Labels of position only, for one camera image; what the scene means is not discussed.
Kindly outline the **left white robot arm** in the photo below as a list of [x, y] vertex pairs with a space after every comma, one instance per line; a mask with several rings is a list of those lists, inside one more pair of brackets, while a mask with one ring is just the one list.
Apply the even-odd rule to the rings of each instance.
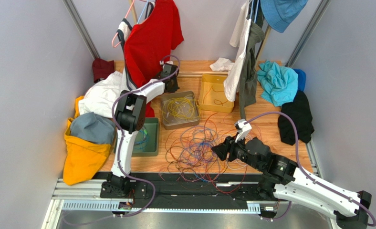
[[131, 191], [131, 158], [139, 131], [146, 120], [146, 105], [163, 93], [179, 89], [177, 76], [180, 64], [160, 62], [162, 71], [142, 87], [121, 92], [112, 108], [113, 120], [117, 126], [115, 160], [111, 171], [101, 187], [101, 198], [125, 198]]

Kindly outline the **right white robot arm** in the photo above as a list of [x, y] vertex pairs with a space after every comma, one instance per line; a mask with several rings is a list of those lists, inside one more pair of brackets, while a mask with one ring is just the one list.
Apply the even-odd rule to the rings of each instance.
[[305, 170], [295, 161], [273, 153], [258, 138], [236, 141], [228, 136], [211, 148], [220, 160], [244, 162], [260, 171], [255, 190], [262, 200], [283, 199], [303, 205], [334, 219], [342, 229], [366, 229], [371, 194], [339, 188]]

